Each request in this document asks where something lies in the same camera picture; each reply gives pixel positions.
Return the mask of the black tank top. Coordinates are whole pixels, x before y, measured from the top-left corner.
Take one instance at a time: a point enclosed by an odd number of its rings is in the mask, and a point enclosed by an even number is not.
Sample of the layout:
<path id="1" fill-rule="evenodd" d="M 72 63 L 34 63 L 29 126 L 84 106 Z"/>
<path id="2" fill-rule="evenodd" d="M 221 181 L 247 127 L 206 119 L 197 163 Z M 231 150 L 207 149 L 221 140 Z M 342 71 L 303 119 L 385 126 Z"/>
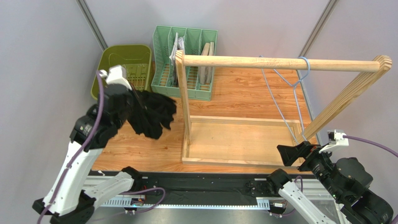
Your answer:
<path id="1" fill-rule="evenodd" d="M 163 128 L 171 129 L 174 114 L 177 113 L 176 100 L 160 93 L 130 91 L 133 97 L 132 114 L 127 121 L 135 133 L 151 139 L 159 139 Z"/>

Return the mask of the light blue wire hanger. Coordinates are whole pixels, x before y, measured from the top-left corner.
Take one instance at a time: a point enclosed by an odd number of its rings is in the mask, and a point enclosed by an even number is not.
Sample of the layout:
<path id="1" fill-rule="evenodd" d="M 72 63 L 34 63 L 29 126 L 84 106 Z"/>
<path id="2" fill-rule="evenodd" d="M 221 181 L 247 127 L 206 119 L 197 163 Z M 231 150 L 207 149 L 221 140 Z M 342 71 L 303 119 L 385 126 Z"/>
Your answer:
<path id="1" fill-rule="evenodd" d="M 297 86 L 298 86 L 299 84 L 302 84 L 302 81 L 310 74 L 310 72 L 311 72 L 311 66 L 310 66 L 309 60 L 308 60 L 306 57 L 300 56 L 300 57 L 298 57 L 298 59 L 302 59 L 302 60 L 305 61 L 306 65 L 307 65 L 307 73 L 306 73 L 303 77 L 299 77 L 299 78 L 298 78 L 298 81 L 295 82 L 294 84 L 291 84 L 289 81 L 287 81 L 287 79 L 286 79 L 284 76 L 282 76 L 276 69 L 273 69 L 273 71 L 274 71 L 280 78 L 282 78 L 282 80 L 283 80 L 286 84 L 288 84 L 288 85 L 292 88 L 293 96 L 294 96 L 294 99 L 295 99 L 296 108 L 297 108 L 297 110 L 298 110 L 299 124 L 301 124 L 301 133 L 300 133 L 300 134 L 301 134 L 301 137 L 303 138 L 303 140 L 304 140 L 304 141 L 307 141 L 307 138 L 306 138 L 305 135 L 304 135 L 305 127 L 304 127 L 304 124 L 303 124 L 301 109 L 300 109 L 300 107 L 299 107 L 299 101 L 298 101 L 298 96 L 297 96 Z M 289 130 L 291 136 L 293 137 L 293 140 L 294 140 L 296 143 L 299 143 L 298 138 L 297 138 L 296 135 L 293 133 L 293 131 L 292 131 L 292 129 L 290 128 L 290 126 L 288 125 L 288 122 L 287 122 L 287 120 L 285 119 L 285 117 L 284 117 L 282 111 L 280 110 L 280 107 L 279 107 L 279 105 L 278 105 L 278 103 L 277 103 L 277 101 L 276 101 L 276 99 L 275 99 L 275 97 L 274 97 L 274 95 L 273 95 L 273 93 L 272 93 L 272 90 L 271 90 L 271 88 L 270 88 L 270 85 L 269 85 L 269 82 L 268 82 L 267 77 L 266 77 L 266 75 L 265 75 L 264 69 L 261 69 L 261 73 L 262 73 L 263 78 L 264 78 L 264 80 L 265 80 L 266 87 L 267 87 L 267 89 L 268 89 L 268 91 L 269 91 L 269 94 L 270 94 L 270 96 L 271 96 L 271 98 L 272 98 L 272 100 L 273 100 L 273 102 L 274 102 L 274 104 L 275 104 L 275 106 L 276 106 L 276 108 L 277 108 L 277 110 L 278 110 L 278 112 L 279 112 L 279 114 L 280 114 L 280 116 L 281 116 L 283 122 L 285 123 L 286 127 L 288 128 L 288 130 Z"/>

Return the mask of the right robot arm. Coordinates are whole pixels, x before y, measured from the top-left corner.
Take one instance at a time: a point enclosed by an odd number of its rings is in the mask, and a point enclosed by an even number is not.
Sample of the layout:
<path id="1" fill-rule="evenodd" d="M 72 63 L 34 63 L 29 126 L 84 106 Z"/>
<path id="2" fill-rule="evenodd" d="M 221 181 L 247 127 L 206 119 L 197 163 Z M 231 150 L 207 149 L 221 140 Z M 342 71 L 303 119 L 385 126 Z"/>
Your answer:
<path id="1" fill-rule="evenodd" d="M 352 224 L 396 224 L 398 217 L 393 208 L 369 187 L 373 177 L 355 158 L 341 158 L 333 163 L 330 160 L 337 144 L 314 145 L 304 141 L 296 146 L 278 145 L 284 166 L 292 165 L 299 157 L 304 162 L 298 167 L 300 172 L 310 171 L 332 196 L 337 204 L 343 204 L 341 212 Z M 267 191 L 281 196 L 307 222 L 330 224 L 325 216 L 297 187 L 291 177 L 282 169 L 277 169 L 267 177 Z"/>

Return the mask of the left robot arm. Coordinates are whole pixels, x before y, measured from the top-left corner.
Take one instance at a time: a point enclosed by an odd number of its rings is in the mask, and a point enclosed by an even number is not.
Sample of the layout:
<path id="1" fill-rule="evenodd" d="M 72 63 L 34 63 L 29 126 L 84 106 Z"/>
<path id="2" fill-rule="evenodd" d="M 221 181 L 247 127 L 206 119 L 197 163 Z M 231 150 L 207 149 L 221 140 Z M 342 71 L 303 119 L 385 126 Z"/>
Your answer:
<path id="1" fill-rule="evenodd" d="M 134 102 L 135 91 L 128 85 L 109 84 L 100 89 L 98 102 L 74 125 L 56 182 L 46 197 L 33 203 L 41 217 L 50 216 L 52 224 L 85 224 L 109 199 L 141 188 L 142 175 L 132 167 L 123 168 L 96 186 L 83 188 L 108 141 L 132 117 Z"/>

